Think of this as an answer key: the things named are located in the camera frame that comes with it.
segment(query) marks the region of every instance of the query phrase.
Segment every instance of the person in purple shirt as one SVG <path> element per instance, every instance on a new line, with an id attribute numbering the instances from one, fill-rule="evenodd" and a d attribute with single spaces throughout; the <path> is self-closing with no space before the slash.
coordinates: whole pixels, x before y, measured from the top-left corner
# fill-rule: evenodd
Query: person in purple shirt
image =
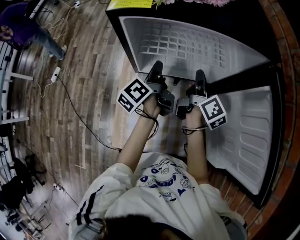
<path id="1" fill-rule="evenodd" d="M 36 42 L 43 45 L 50 56 L 62 60 L 67 46 L 58 46 L 47 30 L 26 16 L 27 7 L 28 2 L 12 4 L 0 14 L 0 40 L 20 47 Z"/>

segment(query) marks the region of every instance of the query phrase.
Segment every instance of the white t-shirt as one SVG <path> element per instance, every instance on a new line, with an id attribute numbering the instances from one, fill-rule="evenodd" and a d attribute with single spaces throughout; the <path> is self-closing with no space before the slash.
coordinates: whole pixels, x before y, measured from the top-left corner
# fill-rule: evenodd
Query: white t-shirt
<path id="1" fill-rule="evenodd" d="M 103 230 L 104 218 L 128 214 L 148 216 L 194 240 L 230 239 L 220 216 L 240 226 L 245 223 L 229 209 L 218 189 L 198 185 L 184 162 L 161 153 L 144 153 L 134 174 L 116 163 L 95 179 L 70 223 L 69 239 L 94 239 Z"/>

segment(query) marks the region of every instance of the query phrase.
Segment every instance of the sneaker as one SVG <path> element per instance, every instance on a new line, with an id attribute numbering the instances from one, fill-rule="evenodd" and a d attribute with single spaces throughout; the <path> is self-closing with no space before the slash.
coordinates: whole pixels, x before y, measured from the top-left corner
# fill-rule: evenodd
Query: sneaker
<path id="1" fill-rule="evenodd" d="M 66 55 L 66 51 L 67 51 L 67 45 L 64 45 L 63 47 L 62 47 L 62 50 L 65 52 L 65 54 L 64 54 L 64 56 L 61 58 L 61 59 L 59 59 L 59 60 L 63 60 L 64 59 L 64 57 L 65 57 L 65 55 Z"/>

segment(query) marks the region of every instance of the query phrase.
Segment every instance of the yellow label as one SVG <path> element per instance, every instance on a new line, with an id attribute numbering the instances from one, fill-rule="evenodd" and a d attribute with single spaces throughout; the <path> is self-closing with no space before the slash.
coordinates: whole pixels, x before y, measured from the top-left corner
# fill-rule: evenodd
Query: yellow label
<path id="1" fill-rule="evenodd" d="M 116 8 L 151 8 L 152 0 L 111 0 L 108 10 Z"/>

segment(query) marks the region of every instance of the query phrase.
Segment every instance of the refrigerator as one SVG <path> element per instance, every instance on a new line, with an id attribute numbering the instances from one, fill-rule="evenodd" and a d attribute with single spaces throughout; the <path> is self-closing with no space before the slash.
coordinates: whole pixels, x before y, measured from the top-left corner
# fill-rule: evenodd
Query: refrigerator
<path id="1" fill-rule="evenodd" d="M 173 77 L 176 86 L 204 71 L 208 95 L 218 94 L 228 118 L 206 131 L 207 160 L 225 169 L 262 207 L 281 156 L 285 82 L 259 2 L 237 0 L 224 7 L 182 0 L 159 7 L 111 3 L 106 14 L 135 72 L 148 73 L 159 60 L 162 74 Z"/>

